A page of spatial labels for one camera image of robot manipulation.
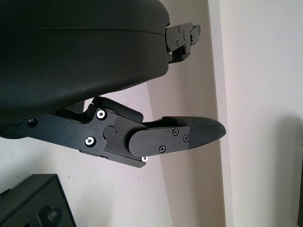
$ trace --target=metal mounting plate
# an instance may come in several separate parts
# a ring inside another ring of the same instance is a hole
[[[174,129],[179,130],[177,136],[173,134]],[[129,151],[136,157],[145,157],[187,150],[189,143],[188,141],[183,141],[183,137],[188,136],[189,132],[190,127],[188,126],[152,128],[138,131],[129,141]],[[161,146],[165,146],[164,152],[159,152]]]

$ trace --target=metal plate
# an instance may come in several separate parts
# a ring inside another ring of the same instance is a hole
[[[177,136],[173,135],[173,130],[178,129]],[[183,137],[188,135],[190,127],[169,127],[154,128],[136,132],[129,141],[129,150],[136,157],[153,156],[166,154],[175,151],[187,150],[188,142],[183,141]],[[165,146],[164,152],[159,152],[159,148]]]
[[[84,151],[101,156],[106,145],[103,138],[103,130],[110,125],[114,125],[117,115],[107,112],[107,118],[103,121],[94,117],[89,123],[82,124],[68,119],[64,119],[52,114],[44,114],[35,117],[36,127],[28,127],[27,120],[24,119],[19,125],[5,124],[0,127],[0,131],[21,136],[27,136],[38,140],[62,145],[69,148]],[[85,139],[94,137],[97,142],[94,147],[85,146]]]

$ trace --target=black plastic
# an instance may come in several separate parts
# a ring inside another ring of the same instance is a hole
[[[0,0],[0,30],[131,30],[164,35],[168,24],[169,14],[158,0]]]
[[[164,35],[0,31],[0,123],[62,109],[163,76],[167,70]]]
[[[101,108],[105,108],[110,111],[113,111],[114,113],[116,113],[122,117],[125,117],[129,120],[132,120],[134,122],[142,123],[142,121],[143,121],[142,113],[135,111],[120,103],[117,103],[109,98],[95,97],[93,99],[92,103]]]
[[[58,175],[31,175],[0,198],[0,227],[75,227]]]
[[[190,127],[152,128],[136,132],[129,141],[129,151],[136,157],[159,155],[187,150],[189,143],[183,140],[190,132]]]
[[[220,139],[226,134],[218,121],[206,117],[163,117],[165,121],[190,127],[189,148],[193,149]]]

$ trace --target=screw head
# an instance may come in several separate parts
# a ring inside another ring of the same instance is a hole
[[[99,120],[105,120],[107,117],[107,113],[104,110],[98,110],[96,116]]]
[[[185,135],[185,136],[183,137],[183,141],[184,141],[184,142],[188,142],[188,135]]]
[[[148,160],[148,157],[142,157],[141,158],[141,161],[143,161],[143,162],[147,162],[147,160]]]
[[[179,129],[174,129],[174,130],[172,131],[172,134],[173,134],[174,136],[178,136],[178,134],[179,134]]]
[[[27,125],[30,128],[36,127],[37,124],[38,124],[38,121],[35,118],[28,119],[28,121],[27,121]]]
[[[96,144],[96,139],[92,136],[87,137],[85,139],[85,146],[87,146],[88,148],[92,148],[93,146],[95,146]]]
[[[161,147],[159,147],[159,152],[160,152],[161,154],[163,154],[165,151],[166,151],[166,147],[165,147],[164,145],[161,146]]]

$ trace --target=black plastic housing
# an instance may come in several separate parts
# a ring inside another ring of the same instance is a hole
[[[158,0],[0,0],[0,123],[163,76]]]

